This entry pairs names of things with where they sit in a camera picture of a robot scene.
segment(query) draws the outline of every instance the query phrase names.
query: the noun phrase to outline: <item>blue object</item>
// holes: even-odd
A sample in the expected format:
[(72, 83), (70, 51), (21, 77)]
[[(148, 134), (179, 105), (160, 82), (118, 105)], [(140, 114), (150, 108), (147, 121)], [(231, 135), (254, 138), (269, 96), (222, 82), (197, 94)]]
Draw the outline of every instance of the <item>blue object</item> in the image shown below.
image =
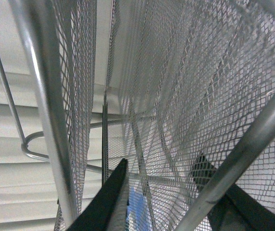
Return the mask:
[(142, 193), (130, 188), (129, 205), (126, 223), (129, 217), (133, 218), (134, 229), (137, 231), (151, 231), (150, 213), (147, 206), (147, 198)]

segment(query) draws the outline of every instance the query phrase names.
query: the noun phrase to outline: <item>metal mesh basket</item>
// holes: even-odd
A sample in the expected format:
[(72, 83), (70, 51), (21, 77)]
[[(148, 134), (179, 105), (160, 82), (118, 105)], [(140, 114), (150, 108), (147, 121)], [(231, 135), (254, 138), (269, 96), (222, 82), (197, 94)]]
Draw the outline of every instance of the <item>metal mesh basket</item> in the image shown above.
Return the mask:
[[(275, 93), (275, 19), (254, 0), (113, 7), (105, 167), (129, 161), (127, 229), (173, 230), (210, 179), (196, 160), (218, 169)], [(275, 214), (275, 140), (237, 185)]]
[[(93, 102), (97, 2), (55, 0), (52, 3), (58, 24), (63, 100), (80, 213)], [(60, 206), (54, 230), (65, 230)]]

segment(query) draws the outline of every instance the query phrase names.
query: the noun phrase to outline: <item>wire mesh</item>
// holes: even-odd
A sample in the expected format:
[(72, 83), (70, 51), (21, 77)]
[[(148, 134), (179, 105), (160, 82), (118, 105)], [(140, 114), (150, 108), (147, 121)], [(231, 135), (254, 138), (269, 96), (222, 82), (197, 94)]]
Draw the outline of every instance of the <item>wire mesh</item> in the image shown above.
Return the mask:
[[(115, 0), (105, 102), (124, 122), (106, 158), (129, 161), (127, 229), (175, 229), (209, 180), (198, 157), (218, 168), (274, 92), (275, 19), (257, 1)], [(237, 184), (275, 214), (275, 140)]]
[[(78, 213), (81, 213), (93, 103), (96, 0), (52, 0)], [(54, 230), (65, 230), (59, 205)]]

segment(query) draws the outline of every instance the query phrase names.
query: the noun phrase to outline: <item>metal bar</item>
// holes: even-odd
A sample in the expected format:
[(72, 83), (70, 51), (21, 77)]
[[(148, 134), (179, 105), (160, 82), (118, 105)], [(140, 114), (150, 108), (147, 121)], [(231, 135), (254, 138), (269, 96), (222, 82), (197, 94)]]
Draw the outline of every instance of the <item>metal bar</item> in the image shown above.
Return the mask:
[(30, 151), (28, 149), (29, 142), (32, 141), (33, 139), (39, 138), (39, 137), (44, 137), (43, 131), (39, 131), (39, 132), (35, 132), (35, 133), (30, 134), (29, 136), (26, 137), (26, 142), (22, 143), (21, 149), (30, 158), (33, 158), (33, 159), (36, 159), (36, 160), (41, 160), (41, 161), (44, 161), (44, 162), (49, 162), (50, 159), (49, 159), (48, 155), (36, 153), (36, 152)]
[(10, 0), (24, 44), (59, 203), (67, 227), (78, 217), (60, 77), (56, 19), (49, 0)]
[(4, 69), (3, 69), (1, 59), (0, 59), (0, 78), (1, 78), (1, 83), (2, 83), (3, 89), (6, 93), (6, 97), (7, 97), (7, 101), (8, 101), (8, 104), (9, 104), (11, 114), (14, 117), (14, 122), (15, 122), (15, 126), (16, 126), (16, 129), (17, 129), (17, 132), (18, 132), (18, 136), (20, 137), (21, 143), (25, 144), (26, 143), (25, 135), (23, 133), (22, 125), (21, 125), (20, 119), (19, 119), (18, 114), (17, 114), (17, 110), (16, 110), (16, 107), (15, 107), (15, 104), (14, 104), (14, 100), (13, 100), (11, 91), (10, 91), (10, 87), (9, 87), (9, 83), (8, 83), (6, 74), (5, 74)]
[[(258, 2), (275, 18), (275, 0)], [(274, 138), (275, 94), (204, 187), (176, 231), (193, 231)]]
[(108, 173), (108, 127), (107, 127), (107, 102), (103, 105), (102, 116), (102, 185), (105, 184)]
[[(108, 125), (113, 125), (113, 124), (121, 124), (123, 122), (125, 122), (125, 120), (118, 119), (118, 120), (107, 121), (107, 124)], [(102, 127), (103, 127), (103, 122), (90, 124), (90, 129), (92, 129), (92, 128), (102, 128)]]

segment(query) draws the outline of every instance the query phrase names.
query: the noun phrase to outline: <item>mesh organizer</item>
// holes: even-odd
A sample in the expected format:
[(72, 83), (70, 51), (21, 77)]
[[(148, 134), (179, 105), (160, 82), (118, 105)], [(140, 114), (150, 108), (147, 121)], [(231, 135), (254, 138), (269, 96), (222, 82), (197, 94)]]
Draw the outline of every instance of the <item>mesh organizer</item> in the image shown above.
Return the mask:
[[(22, 150), (51, 163), (59, 198), (54, 230), (65, 230), (81, 213), (86, 169), (101, 171), (87, 165), (90, 129), (97, 126), (90, 124), (97, 2), (12, 0), (10, 4), (34, 77), (44, 132), (21, 137)], [(16, 117), (17, 129), (24, 135)], [(32, 139), (42, 136), (49, 155), (27, 148)]]
[[(129, 161), (126, 228), (174, 230), (274, 93), (275, 18), (258, 1), (115, 0), (105, 106), (123, 121), (106, 119), (103, 168)], [(275, 139), (236, 184), (275, 214)]]
[[(65, 119), (80, 214), (93, 104), (97, 2), (52, 2), (58, 25)], [(60, 206), (54, 230), (65, 230)]]

